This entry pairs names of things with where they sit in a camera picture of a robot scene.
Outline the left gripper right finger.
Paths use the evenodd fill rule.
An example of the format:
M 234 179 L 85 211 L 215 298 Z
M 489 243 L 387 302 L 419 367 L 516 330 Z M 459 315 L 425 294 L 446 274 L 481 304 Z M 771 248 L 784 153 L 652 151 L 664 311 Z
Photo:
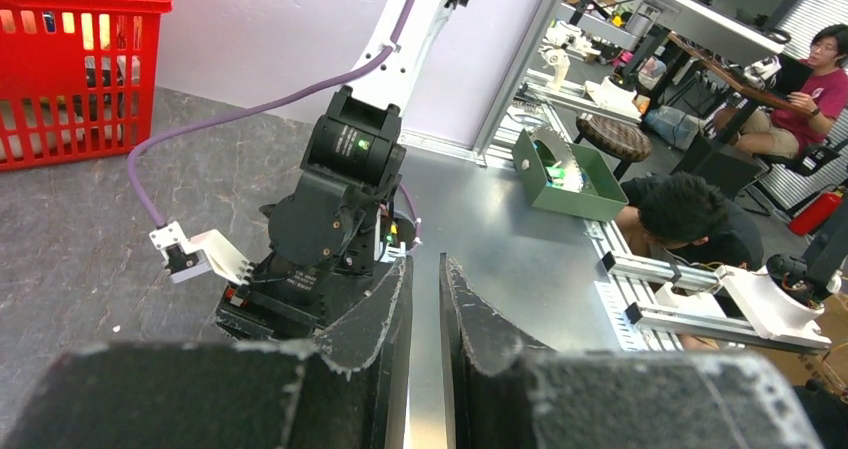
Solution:
M 818 448 L 794 390 L 750 352 L 558 352 L 439 263 L 452 448 Z

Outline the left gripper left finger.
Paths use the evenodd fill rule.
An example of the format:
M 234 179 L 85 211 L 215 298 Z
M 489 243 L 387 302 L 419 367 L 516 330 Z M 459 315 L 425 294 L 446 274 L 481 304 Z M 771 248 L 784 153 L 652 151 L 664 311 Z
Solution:
M 400 448 L 412 261 L 319 334 L 101 343 L 60 356 L 7 448 Z

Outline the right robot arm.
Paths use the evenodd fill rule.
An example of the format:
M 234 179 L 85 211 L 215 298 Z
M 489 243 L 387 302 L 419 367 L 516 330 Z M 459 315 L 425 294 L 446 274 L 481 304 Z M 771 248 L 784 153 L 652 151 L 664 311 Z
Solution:
M 402 246 L 391 234 L 406 154 L 404 109 L 451 13 L 469 0 L 387 0 L 357 62 L 317 119 L 294 191 L 261 211 L 269 253 L 229 284 L 217 325 L 238 339 L 322 330 L 370 296 Z

